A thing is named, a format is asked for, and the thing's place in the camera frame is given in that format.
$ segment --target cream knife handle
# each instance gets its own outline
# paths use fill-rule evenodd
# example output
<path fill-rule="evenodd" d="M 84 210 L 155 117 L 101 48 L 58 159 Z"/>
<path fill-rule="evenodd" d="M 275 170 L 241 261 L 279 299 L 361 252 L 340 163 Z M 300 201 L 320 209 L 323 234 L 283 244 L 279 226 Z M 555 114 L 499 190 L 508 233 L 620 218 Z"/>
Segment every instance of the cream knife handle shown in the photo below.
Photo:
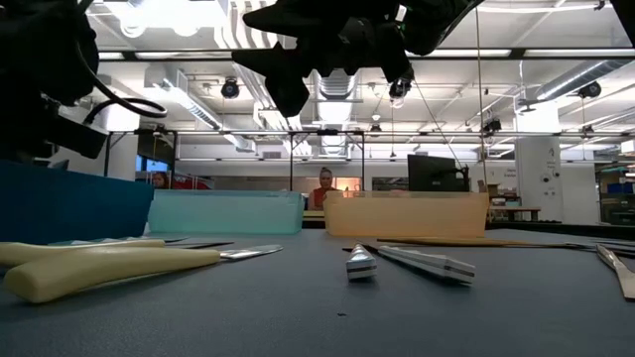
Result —
<path fill-rule="evenodd" d="M 116 280 L 210 265 L 215 250 L 97 247 L 76 249 L 15 267 L 5 288 L 30 302 L 55 298 Z"/>
<path fill-rule="evenodd" d="M 36 259 L 76 249 L 94 247 L 164 247 L 161 239 L 136 239 L 122 242 L 78 244 L 72 246 L 39 246 L 25 243 L 0 243 L 0 266 L 15 267 Z"/>

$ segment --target pillar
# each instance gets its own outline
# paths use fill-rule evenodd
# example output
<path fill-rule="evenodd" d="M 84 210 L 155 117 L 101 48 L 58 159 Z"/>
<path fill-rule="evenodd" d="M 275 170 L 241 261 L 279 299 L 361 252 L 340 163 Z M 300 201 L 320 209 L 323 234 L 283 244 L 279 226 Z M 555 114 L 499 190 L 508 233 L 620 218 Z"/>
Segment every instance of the pillar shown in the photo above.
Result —
<path fill-rule="evenodd" d="M 111 105 L 101 112 L 102 125 L 108 131 L 132 131 L 139 128 L 140 116 L 119 105 Z M 139 138 L 127 134 L 113 135 L 108 158 L 108 177 L 135 180 Z"/>
<path fill-rule="evenodd" d="M 531 112 L 519 112 L 519 132 L 560 132 L 555 102 L 539 104 Z M 516 171 L 522 205 L 540 207 L 540 220 L 564 220 L 561 149 L 559 137 L 525 137 L 516 140 Z"/>

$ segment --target table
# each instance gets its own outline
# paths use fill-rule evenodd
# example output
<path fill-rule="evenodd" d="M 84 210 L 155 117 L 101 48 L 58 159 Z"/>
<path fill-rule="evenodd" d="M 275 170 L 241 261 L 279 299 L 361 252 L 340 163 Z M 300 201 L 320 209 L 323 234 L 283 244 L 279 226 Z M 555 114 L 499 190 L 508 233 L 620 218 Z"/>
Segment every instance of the table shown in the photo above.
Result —
<path fill-rule="evenodd" d="M 303 220 L 307 222 L 324 222 L 324 211 L 305 211 Z"/>
<path fill-rule="evenodd" d="M 541 211 L 540 207 L 512 207 L 512 206 L 490 206 L 490 211 L 504 211 L 507 213 L 507 219 L 511 221 L 516 220 L 516 213 L 518 212 L 530 212 L 532 215 L 532 221 L 538 221 L 538 212 Z"/>
<path fill-rule="evenodd" d="M 515 230 L 487 236 L 589 241 Z M 635 303 L 624 300 L 615 274 L 594 253 L 419 248 L 474 264 L 475 283 L 446 285 L 378 258 L 375 283 L 353 284 L 344 269 L 345 240 L 323 230 L 231 239 L 236 244 L 226 249 L 285 249 L 44 305 L 25 304 L 0 289 L 1 355 L 632 355 Z"/>

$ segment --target cable wire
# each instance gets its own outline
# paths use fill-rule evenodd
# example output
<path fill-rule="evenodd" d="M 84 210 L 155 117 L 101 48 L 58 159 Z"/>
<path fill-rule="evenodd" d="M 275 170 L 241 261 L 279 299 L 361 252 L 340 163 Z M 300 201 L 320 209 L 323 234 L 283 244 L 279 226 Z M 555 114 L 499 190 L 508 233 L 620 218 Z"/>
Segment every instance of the cable wire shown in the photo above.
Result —
<path fill-rule="evenodd" d="M 435 125 L 437 126 L 437 129 L 439 129 L 439 132 L 441 133 L 442 138 L 444 138 L 444 142 L 447 144 L 447 147 L 452 152 L 452 155 L 454 156 L 454 159 L 456 160 L 458 165 L 460 167 L 463 167 L 463 164 L 461 163 L 461 161 L 456 156 L 456 153 L 454 152 L 454 149 L 452 148 L 452 146 L 449 144 L 449 141 L 445 137 L 444 131 L 441 129 L 441 125 L 439 125 L 439 122 L 437 121 L 437 118 L 435 117 L 435 114 L 433 113 L 432 109 L 430 109 L 430 105 L 428 105 L 428 100 L 426 100 L 426 97 L 424 96 L 424 93 L 421 91 L 421 88 L 419 87 L 419 84 L 417 83 L 417 80 L 414 79 L 413 81 L 415 82 L 415 85 L 417 86 L 417 90 L 419 90 L 419 95 L 421 95 L 421 99 L 424 101 L 424 104 L 426 104 L 426 109 L 428 109 L 428 112 L 430 113 L 430 117 L 433 118 L 433 121 L 435 122 Z"/>
<path fill-rule="evenodd" d="M 88 7 L 92 4 L 93 0 L 82 0 L 79 4 L 77 4 L 77 13 L 79 16 L 83 16 L 84 13 L 88 10 Z M 90 75 L 92 78 L 93 84 L 100 92 L 102 92 L 108 100 L 105 102 L 95 106 L 93 110 L 90 111 L 86 119 L 84 119 L 84 124 L 90 124 L 94 121 L 95 116 L 99 113 L 99 111 L 103 110 L 105 107 L 110 106 L 112 104 L 118 104 L 122 107 L 130 110 L 133 113 L 146 116 L 149 118 L 161 119 L 168 116 L 168 111 L 166 108 L 161 106 L 158 103 L 155 103 L 151 100 L 143 99 L 143 98 L 121 98 L 117 94 L 113 93 L 100 79 L 97 75 L 92 71 L 86 59 L 81 52 L 81 47 L 79 43 L 75 43 L 75 55 L 78 56 L 79 62 L 83 69 Z M 151 108 L 156 109 L 156 111 L 145 110 L 140 108 L 133 103 L 142 104 Z"/>
<path fill-rule="evenodd" d="M 485 127 L 485 116 L 483 115 L 483 73 L 480 57 L 480 19 L 478 17 L 478 8 L 475 9 L 476 13 L 476 48 L 477 48 L 477 61 L 478 61 L 478 100 L 480 104 L 480 158 L 479 161 L 483 162 L 483 180 L 485 187 L 487 187 L 487 167 L 485 164 L 485 135 L 483 128 Z"/>

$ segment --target plastic bin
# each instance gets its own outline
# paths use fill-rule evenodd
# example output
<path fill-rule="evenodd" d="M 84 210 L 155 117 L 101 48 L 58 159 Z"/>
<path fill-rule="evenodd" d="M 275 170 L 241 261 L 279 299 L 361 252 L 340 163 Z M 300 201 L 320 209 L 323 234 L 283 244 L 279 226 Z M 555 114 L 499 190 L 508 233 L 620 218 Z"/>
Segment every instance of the plastic bin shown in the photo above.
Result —
<path fill-rule="evenodd" d="M 303 200 L 297 192 L 157 190 L 153 233 L 296 234 Z"/>
<path fill-rule="evenodd" d="M 142 182 L 0 161 L 0 242 L 50 244 L 143 234 L 154 189 Z"/>
<path fill-rule="evenodd" d="M 326 231 L 339 237 L 484 237 L 487 193 L 330 191 Z"/>

